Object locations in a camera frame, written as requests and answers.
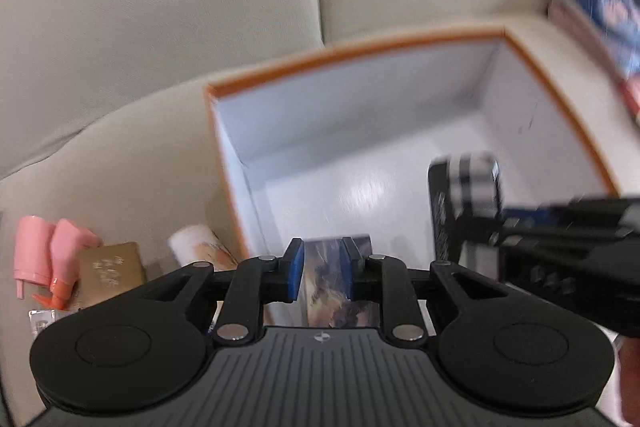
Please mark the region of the silver clear small box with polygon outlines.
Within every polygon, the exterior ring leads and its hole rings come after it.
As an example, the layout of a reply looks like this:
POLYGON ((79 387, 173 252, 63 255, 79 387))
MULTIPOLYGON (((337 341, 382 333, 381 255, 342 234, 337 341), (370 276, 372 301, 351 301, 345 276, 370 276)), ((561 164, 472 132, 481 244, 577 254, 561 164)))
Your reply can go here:
POLYGON ((30 330, 32 331, 32 337, 36 338, 43 329, 46 329, 49 325, 55 323, 58 320, 68 317, 70 311, 44 309, 44 310, 29 310, 28 319, 30 330))

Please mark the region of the orange white cardboard box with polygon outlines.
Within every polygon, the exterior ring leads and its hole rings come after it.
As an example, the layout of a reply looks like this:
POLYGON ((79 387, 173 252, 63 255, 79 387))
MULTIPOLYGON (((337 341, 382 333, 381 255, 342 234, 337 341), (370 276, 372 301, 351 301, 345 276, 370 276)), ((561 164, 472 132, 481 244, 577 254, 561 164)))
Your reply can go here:
POLYGON ((608 78, 532 16, 377 35, 213 80, 205 100, 240 258, 290 239, 367 235, 413 268, 434 259, 427 169, 492 154, 514 205, 625 185, 579 89, 608 78))

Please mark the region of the beige fabric sofa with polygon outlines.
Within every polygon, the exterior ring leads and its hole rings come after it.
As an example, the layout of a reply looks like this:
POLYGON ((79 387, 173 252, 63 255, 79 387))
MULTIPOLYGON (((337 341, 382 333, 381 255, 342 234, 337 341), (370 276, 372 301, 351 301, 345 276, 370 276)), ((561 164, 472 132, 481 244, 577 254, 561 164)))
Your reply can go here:
MULTIPOLYGON (((152 273, 168 268, 169 235, 191 223, 209 225, 231 249, 209 83, 377 35, 511 16, 554 26, 545 3, 1 0, 1 381, 17 425, 43 409, 28 364, 32 300, 16 298, 12 277, 21 217, 67 218, 106 243, 134 241, 152 273)), ((639 132, 608 85, 613 102, 591 87, 576 98, 623 193, 634 193, 639 132)))

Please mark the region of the white floral tube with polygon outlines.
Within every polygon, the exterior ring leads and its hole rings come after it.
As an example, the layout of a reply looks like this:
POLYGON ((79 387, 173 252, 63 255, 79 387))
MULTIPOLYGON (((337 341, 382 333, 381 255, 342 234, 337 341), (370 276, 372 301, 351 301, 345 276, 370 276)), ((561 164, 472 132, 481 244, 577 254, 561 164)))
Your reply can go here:
POLYGON ((209 262, 216 272, 232 271, 238 262, 207 225, 188 225, 168 239, 168 246, 179 265, 209 262))

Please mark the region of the red white book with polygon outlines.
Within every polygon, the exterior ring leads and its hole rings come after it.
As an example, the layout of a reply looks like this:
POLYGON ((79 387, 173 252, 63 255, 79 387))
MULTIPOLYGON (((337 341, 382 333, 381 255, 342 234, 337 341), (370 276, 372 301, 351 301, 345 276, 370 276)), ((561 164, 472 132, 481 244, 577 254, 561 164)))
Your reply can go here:
POLYGON ((640 127, 640 76, 635 75, 617 83, 617 89, 629 117, 637 127, 640 127))

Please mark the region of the pink bottle with cap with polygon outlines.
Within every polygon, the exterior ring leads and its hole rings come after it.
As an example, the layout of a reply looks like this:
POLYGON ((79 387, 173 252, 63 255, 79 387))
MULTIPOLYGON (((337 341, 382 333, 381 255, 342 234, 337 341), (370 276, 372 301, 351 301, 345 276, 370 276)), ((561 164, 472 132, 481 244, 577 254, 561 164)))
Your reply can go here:
POLYGON ((17 223, 13 277, 16 297, 23 300, 25 285, 48 287, 52 279, 50 243, 55 230, 52 222, 25 216, 17 223))

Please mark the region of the gold brown small box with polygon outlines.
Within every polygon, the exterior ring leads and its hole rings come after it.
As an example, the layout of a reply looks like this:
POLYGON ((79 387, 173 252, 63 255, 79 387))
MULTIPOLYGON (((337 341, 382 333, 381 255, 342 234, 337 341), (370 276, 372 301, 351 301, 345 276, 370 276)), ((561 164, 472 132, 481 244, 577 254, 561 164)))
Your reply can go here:
POLYGON ((79 254, 78 306, 88 308, 145 283, 137 243, 86 249, 79 254))

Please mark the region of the blue magazine stack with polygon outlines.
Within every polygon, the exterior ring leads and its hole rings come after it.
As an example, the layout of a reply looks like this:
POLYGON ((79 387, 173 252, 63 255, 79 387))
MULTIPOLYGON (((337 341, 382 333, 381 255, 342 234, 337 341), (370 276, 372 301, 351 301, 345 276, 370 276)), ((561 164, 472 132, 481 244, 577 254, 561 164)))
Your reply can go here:
POLYGON ((634 0, 550 0, 548 17, 613 78, 639 75, 639 8, 634 0))

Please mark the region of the pink bottle orange cap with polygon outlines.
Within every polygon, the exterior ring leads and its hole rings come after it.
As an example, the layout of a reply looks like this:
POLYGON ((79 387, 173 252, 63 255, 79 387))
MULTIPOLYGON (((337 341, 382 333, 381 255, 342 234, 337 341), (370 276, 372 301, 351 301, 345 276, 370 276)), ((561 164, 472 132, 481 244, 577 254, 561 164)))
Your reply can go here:
POLYGON ((67 219, 58 221, 50 243, 50 296, 34 294, 32 297, 43 308, 65 310, 79 280, 79 254, 102 244, 102 239, 89 229, 67 219))

